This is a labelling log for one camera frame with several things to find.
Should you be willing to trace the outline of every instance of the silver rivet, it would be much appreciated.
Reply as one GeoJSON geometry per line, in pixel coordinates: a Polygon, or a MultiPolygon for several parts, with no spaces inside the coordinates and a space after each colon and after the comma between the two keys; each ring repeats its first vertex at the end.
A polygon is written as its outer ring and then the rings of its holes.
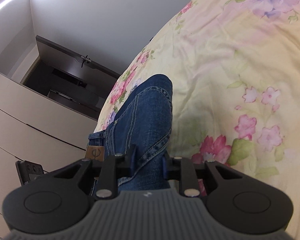
{"type": "Polygon", "coordinates": [[[111,190],[109,189],[100,189],[96,192],[97,197],[105,198],[110,197],[112,195],[111,190]]]}
{"type": "Polygon", "coordinates": [[[195,188],[188,188],[183,193],[187,197],[197,197],[200,195],[200,191],[195,188]]]}

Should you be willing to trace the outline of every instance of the pink flower print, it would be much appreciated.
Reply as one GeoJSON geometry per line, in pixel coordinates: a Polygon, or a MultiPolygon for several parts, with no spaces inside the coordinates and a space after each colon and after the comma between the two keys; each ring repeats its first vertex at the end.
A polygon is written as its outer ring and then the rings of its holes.
{"type": "Polygon", "coordinates": [[[255,117],[249,118],[246,114],[239,117],[239,122],[234,130],[239,133],[238,138],[243,139],[248,137],[252,140],[252,134],[256,132],[257,119],[255,117]]]}
{"type": "Polygon", "coordinates": [[[272,112],[275,112],[279,109],[280,105],[279,104],[276,104],[274,106],[272,106],[272,112]]]}
{"type": "Polygon", "coordinates": [[[273,87],[268,87],[265,92],[261,94],[261,103],[264,105],[272,105],[272,111],[275,112],[279,109],[279,104],[277,103],[277,98],[281,94],[280,90],[275,90],[273,87]]]}
{"type": "Polygon", "coordinates": [[[258,92],[254,87],[246,88],[245,94],[242,96],[245,103],[253,103],[256,101],[258,92]]]}
{"type": "Polygon", "coordinates": [[[143,57],[144,52],[140,53],[139,57],[137,58],[136,62],[138,62],[143,57]]]}
{"type": "Polygon", "coordinates": [[[132,71],[132,72],[130,73],[130,75],[128,76],[128,78],[125,80],[125,82],[124,82],[124,84],[123,84],[123,91],[125,91],[125,89],[126,89],[127,86],[129,85],[131,79],[134,77],[135,73],[136,73],[135,71],[132,71]]]}
{"type": "Polygon", "coordinates": [[[143,57],[142,57],[140,63],[141,63],[141,64],[145,63],[145,62],[147,61],[148,57],[149,57],[149,52],[144,53],[144,55],[143,55],[143,57]]]}
{"type": "Polygon", "coordinates": [[[191,157],[193,163],[201,164],[205,161],[216,160],[225,163],[231,153],[231,146],[226,145],[226,137],[220,135],[214,142],[207,136],[201,143],[200,152],[191,157]]]}
{"type": "Polygon", "coordinates": [[[277,125],[269,128],[262,128],[261,136],[257,142],[264,148],[264,150],[271,152],[274,146],[279,146],[282,143],[280,136],[280,128],[277,125]]]}
{"type": "Polygon", "coordinates": [[[198,183],[199,183],[199,188],[200,188],[201,195],[206,196],[207,192],[206,192],[206,189],[204,188],[204,185],[203,185],[203,179],[198,179],[198,183]]]}
{"type": "Polygon", "coordinates": [[[204,163],[203,155],[201,153],[196,153],[196,154],[192,155],[191,160],[194,164],[204,163]]]}
{"type": "Polygon", "coordinates": [[[181,13],[185,13],[187,10],[189,10],[192,7],[192,1],[190,1],[182,10],[181,13]]]}
{"type": "Polygon", "coordinates": [[[111,96],[111,99],[110,99],[110,103],[111,104],[114,104],[118,99],[119,97],[122,95],[122,93],[124,92],[124,83],[125,82],[121,82],[121,81],[117,81],[116,84],[114,85],[111,93],[112,93],[112,96],[111,96]]]}
{"type": "Polygon", "coordinates": [[[130,71],[134,71],[137,67],[138,67],[138,64],[137,64],[137,63],[134,63],[134,64],[131,66],[130,71]]]}

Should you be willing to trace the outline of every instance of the floral bedspread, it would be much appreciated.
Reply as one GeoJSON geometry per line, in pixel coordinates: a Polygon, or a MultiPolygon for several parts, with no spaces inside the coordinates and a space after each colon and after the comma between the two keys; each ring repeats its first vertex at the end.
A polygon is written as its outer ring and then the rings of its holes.
{"type": "Polygon", "coordinates": [[[96,131],[157,73],[173,83],[169,154],[283,190],[300,239],[300,0],[190,1],[119,78],[96,131]]]}

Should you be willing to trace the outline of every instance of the blue denim jeans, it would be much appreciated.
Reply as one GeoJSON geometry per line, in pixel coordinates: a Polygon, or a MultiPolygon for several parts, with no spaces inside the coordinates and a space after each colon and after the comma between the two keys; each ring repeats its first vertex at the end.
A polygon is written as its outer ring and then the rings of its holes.
{"type": "Polygon", "coordinates": [[[133,90],[105,130],[89,135],[89,145],[105,147],[105,158],[136,145],[135,172],[132,178],[118,180],[119,191],[170,187],[163,179],[162,156],[171,134],[171,100],[170,79],[154,75],[133,90]]]}

